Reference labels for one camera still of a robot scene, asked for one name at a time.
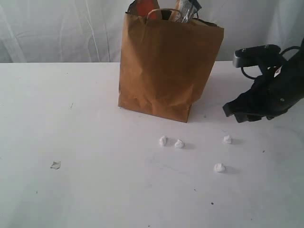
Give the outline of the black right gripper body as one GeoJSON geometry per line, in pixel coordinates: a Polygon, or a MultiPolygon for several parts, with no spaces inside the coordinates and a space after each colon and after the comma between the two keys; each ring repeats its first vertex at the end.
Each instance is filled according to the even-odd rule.
{"type": "Polygon", "coordinates": [[[269,68],[250,89],[256,91],[254,113],[269,120],[286,113],[299,101],[299,64],[269,68]]]}

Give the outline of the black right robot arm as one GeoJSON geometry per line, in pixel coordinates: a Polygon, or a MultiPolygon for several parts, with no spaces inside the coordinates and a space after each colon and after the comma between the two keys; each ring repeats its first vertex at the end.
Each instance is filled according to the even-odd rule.
{"type": "Polygon", "coordinates": [[[233,66],[251,80],[251,88],[226,103],[223,111],[238,123],[272,120],[304,97],[304,46],[285,50],[277,45],[235,51],[233,66]]]}

